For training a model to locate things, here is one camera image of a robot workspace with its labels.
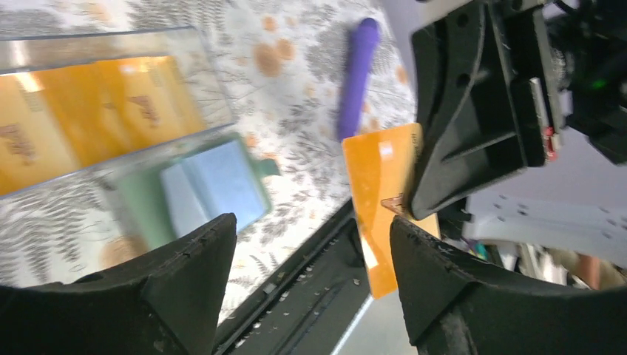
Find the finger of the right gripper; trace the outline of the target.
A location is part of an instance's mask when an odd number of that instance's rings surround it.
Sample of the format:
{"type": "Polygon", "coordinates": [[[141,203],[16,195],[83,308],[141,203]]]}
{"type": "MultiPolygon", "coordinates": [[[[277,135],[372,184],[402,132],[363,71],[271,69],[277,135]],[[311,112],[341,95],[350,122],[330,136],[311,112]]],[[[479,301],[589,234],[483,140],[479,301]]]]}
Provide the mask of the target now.
{"type": "Polygon", "coordinates": [[[546,162],[510,162],[515,136],[510,1],[469,1],[412,34],[424,148],[409,210],[434,214],[546,162]]]}

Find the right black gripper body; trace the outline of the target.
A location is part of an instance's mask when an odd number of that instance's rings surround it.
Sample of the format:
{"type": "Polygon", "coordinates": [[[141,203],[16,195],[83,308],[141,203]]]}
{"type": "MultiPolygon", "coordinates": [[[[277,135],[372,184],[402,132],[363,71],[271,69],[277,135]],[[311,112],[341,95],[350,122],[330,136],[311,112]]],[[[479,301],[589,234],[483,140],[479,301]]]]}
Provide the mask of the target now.
{"type": "Polygon", "coordinates": [[[509,2],[509,40],[515,78],[510,89],[515,136],[509,140],[510,162],[548,162],[561,145],[563,110],[545,1],[509,2]]]}

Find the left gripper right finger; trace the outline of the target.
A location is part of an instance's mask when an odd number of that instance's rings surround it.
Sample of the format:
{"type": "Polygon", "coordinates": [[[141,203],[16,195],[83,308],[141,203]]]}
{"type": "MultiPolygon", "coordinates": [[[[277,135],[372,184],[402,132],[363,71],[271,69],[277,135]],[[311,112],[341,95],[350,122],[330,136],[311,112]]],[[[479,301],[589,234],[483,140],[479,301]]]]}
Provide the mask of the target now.
{"type": "Polygon", "coordinates": [[[624,354],[626,289],[591,291],[507,271],[395,217],[390,247],[420,354],[624,354]]]}

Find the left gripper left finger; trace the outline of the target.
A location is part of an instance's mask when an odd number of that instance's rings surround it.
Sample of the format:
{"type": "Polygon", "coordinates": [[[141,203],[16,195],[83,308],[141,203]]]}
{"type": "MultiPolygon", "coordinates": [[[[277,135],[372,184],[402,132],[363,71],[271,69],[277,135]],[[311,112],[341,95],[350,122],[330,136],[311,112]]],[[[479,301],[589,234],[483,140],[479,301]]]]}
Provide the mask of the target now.
{"type": "Polygon", "coordinates": [[[237,243],[222,214],[74,283],[1,287],[3,354],[210,354],[237,243]]]}

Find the clear box with orange blocks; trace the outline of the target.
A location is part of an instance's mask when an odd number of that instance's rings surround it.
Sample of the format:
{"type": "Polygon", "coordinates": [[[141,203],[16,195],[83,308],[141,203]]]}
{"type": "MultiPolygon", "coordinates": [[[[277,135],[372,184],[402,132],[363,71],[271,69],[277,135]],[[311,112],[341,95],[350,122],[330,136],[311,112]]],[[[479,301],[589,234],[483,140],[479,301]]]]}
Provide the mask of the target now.
{"type": "Polygon", "coordinates": [[[193,27],[1,41],[1,193],[232,125],[193,27]]]}

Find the green card holder wallet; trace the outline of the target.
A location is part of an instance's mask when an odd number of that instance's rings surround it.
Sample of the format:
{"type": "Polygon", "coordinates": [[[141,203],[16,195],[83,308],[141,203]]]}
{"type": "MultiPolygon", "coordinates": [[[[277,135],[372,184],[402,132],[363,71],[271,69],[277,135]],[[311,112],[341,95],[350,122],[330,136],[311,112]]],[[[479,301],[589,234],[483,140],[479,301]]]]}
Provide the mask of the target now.
{"type": "Polygon", "coordinates": [[[273,158],[254,158],[237,133],[184,143],[173,155],[145,158],[111,175],[119,217],[154,250],[225,213],[242,231],[270,212],[262,182],[279,174],[273,158]]]}

